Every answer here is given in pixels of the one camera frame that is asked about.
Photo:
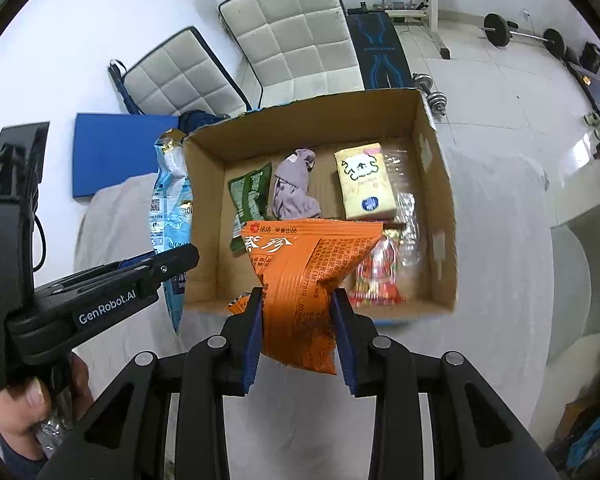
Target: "human hand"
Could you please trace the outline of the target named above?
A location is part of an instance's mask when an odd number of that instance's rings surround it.
[[[76,354],[71,354],[72,405],[78,420],[93,404],[89,389],[89,369]],[[42,448],[31,427],[51,414],[51,398],[38,378],[0,391],[0,434],[16,453],[29,460],[41,460]]]

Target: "blue mat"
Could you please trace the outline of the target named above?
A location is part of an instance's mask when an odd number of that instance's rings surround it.
[[[157,173],[154,142],[177,127],[174,116],[77,114],[74,198],[91,196],[132,176]]]

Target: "gray cloth cover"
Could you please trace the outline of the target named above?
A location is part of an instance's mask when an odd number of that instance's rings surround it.
[[[288,156],[276,168],[272,201],[276,218],[297,220],[320,216],[320,203],[306,194],[309,191],[309,172],[314,168],[314,162],[314,152],[296,150],[294,155]]]

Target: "cardboard box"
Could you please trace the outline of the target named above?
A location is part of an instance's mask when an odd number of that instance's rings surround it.
[[[564,440],[571,433],[571,428],[578,420],[578,417],[585,411],[595,406],[598,400],[595,396],[587,396],[583,399],[575,400],[564,405],[564,413],[558,424],[558,428],[555,430],[555,439]]]
[[[458,284],[451,186],[432,117],[420,92],[411,89],[295,101],[205,126],[187,137],[184,152],[194,197],[191,243],[200,263],[187,275],[185,308],[227,314],[231,300],[260,285],[248,255],[229,248],[236,213],[229,180],[267,162],[275,170],[294,150],[311,148],[316,160],[309,195],[320,202],[322,218],[345,219],[334,152],[370,142],[413,154],[414,194],[426,212],[418,220],[426,223],[427,261],[414,300],[357,312],[391,320],[451,312]]]

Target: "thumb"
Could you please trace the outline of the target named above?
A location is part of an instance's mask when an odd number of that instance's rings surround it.
[[[30,460],[42,459],[42,450],[30,427],[51,412],[51,400],[45,385],[28,379],[21,386],[0,391],[0,434],[16,453]]]

